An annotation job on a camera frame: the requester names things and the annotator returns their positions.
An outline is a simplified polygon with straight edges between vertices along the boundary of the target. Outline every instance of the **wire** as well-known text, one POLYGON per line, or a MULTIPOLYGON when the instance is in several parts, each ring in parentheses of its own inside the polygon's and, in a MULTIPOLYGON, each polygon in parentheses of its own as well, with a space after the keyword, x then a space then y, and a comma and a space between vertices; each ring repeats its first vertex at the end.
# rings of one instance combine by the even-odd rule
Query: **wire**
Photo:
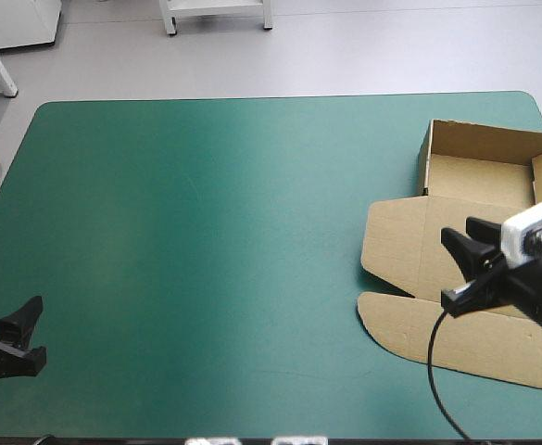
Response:
POLYGON ((434 366, 433 366, 435 335, 437 334, 437 329, 439 329, 441 322, 443 322, 444 318, 446 318, 446 315, 447 315, 446 310, 441 312, 441 315, 439 316, 439 318, 434 324, 433 331, 431 331, 431 338, 429 338, 429 347, 427 349, 427 376, 429 377, 429 387, 431 388, 431 392, 434 395, 435 403, 437 403, 437 408, 439 408, 439 411, 441 411, 441 414, 443 414, 444 417, 446 417, 446 420, 449 422, 452 428, 454 428, 456 432, 460 434, 464 440, 468 441, 469 443, 474 443, 473 440, 468 436, 468 434, 466 434, 464 430, 460 428, 460 426, 456 423, 454 418, 447 412, 441 399, 439 399, 439 394, 437 394, 437 388, 435 387, 434 366))

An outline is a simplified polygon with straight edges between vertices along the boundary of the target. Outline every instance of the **cardboard box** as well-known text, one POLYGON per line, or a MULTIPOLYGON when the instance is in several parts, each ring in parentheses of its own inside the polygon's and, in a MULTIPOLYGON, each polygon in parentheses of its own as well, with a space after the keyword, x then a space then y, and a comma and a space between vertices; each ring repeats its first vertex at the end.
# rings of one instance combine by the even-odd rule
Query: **cardboard box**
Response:
MULTIPOLYGON (((441 289, 464 283, 440 244, 441 229, 464 232, 468 216, 502 223, 541 200, 542 133, 432 121, 419 154, 417 191, 417 197, 370 206, 361 254, 365 270, 417 300, 368 292, 359 297, 359 314, 387 349, 424 362, 431 327, 441 312, 441 289)), ((467 321, 456 325, 456 340, 464 338, 466 344, 447 343, 444 329, 435 364, 542 388, 542 329, 513 307, 493 312, 466 315, 467 321), (505 326, 508 332, 508 316, 515 318, 509 320, 514 335, 504 337, 499 329, 505 326), (472 332, 457 332, 462 325, 472 332), (488 333, 490 341, 469 344, 475 332, 488 333), (524 347, 524 338, 531 348, 524 347), (508 354, 512 360, 503 359, 508 354), (491 357, 497 364, 491 366, 491 357), (516 374, 512 366, 522 371, 516 374)))

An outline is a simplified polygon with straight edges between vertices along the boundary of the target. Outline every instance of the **table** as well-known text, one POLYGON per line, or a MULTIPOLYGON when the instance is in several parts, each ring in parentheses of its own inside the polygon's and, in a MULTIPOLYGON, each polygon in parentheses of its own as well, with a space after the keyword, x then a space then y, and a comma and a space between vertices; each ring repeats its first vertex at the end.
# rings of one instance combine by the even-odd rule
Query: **table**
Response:
MULTIPOLYGON (((51 103, 0 190, 0 316, 44 297, 0 435, 450 438, 423 365, 363 330, 367 208, 431 118, 542 131, 524 93, 51 103)), ((439 370, 474 437, 542 438, 542 390, 439 370)))

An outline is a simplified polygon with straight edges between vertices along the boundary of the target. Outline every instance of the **gray floor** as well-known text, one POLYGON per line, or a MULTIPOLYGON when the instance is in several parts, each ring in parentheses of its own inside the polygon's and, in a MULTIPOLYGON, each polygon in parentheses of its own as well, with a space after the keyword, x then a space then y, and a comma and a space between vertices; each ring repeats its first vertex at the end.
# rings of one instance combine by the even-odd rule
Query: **gray floor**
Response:
POLYGON ((0 182, 55 100, 523 90, 542 111, 542 0, 275 0, 271 32, 191 19, 173 38, 157 0, 64 1, 55 46, 2 55, 20 92, 0 97, 0 182))

